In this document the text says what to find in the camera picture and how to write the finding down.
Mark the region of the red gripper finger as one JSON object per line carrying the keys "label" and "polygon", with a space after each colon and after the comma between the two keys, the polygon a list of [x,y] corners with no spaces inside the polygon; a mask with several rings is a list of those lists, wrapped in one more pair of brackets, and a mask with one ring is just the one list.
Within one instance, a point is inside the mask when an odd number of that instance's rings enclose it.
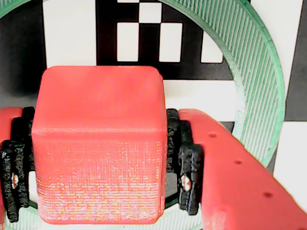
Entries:
{"label": "red gripper finger", "polygon": [[5,218],[14,223],[19,210],[29,207],[29,172],[34,171],[31,129],[35,108],[0,109],[0,228]]}
{"label": "red gripper finger", "polygon": [[306,213],[222,124],[195,109],[166,114],[180,209],[201,212],[206,230],[306,229]]}

